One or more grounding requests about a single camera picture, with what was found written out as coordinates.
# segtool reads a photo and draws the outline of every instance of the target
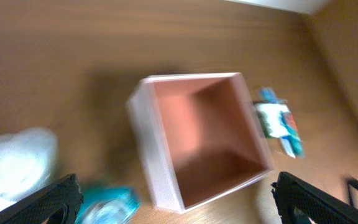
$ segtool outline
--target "open box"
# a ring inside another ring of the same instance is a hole
[[[127,107],[157,208],[187,212],[272,168],[241,73],[147,77]]]

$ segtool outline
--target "white plastic bag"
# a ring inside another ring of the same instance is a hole
[[[56,135],[44,128],[0,136],[0,211],[48,184],[56,153]]]

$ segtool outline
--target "wall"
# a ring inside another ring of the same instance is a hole
[[[323,7],[330,0],[230,0],[257,6],[271,7],[286,11],[311,14]]]
[[[332,2],[311,18],[311,25],[358,117],[358,1]]]

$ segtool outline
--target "white box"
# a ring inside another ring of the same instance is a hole
[[[157,208],[188,212],[272,169],[241,73],[150,76],[127,109]]]

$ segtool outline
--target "wooden surface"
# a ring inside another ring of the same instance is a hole
[[[152,209],[124,103],[139,79],[242,72],[295,115],[306,159],[269,141],[276,171],[184,215]],[[279,223],[270,193],[280,170],[344,198],[358,178],[358,132],[298,14],[221,0],[0,1],[0,134],[45,126],[60,173],[136,188],[133,223]]]

